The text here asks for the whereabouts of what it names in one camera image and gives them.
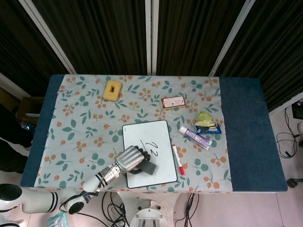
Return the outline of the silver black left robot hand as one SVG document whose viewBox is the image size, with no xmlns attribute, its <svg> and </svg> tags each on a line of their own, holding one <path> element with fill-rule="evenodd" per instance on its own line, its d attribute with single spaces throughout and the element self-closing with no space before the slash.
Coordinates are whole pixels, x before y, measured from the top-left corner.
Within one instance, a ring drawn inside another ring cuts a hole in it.
<svg viewBox="0 0 303 227">
<path fill-rule="evenodd" d="M 115 158 L 115 166 L 121 173 L 137 175 L 142 172 L 137 166 L 143 161 L 150 161 L 150 154 L 138 146 L 129 146 Z"/>
</svg>

